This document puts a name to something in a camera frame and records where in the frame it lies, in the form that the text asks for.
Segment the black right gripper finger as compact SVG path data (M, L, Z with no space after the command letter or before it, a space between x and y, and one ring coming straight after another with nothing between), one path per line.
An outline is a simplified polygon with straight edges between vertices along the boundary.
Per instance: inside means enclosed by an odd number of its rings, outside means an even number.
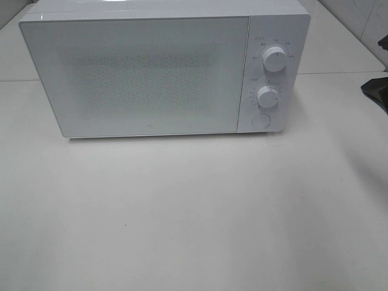
M361 91L370 100L379 105L386 113L388 111L388 77L374 78L361 86Z

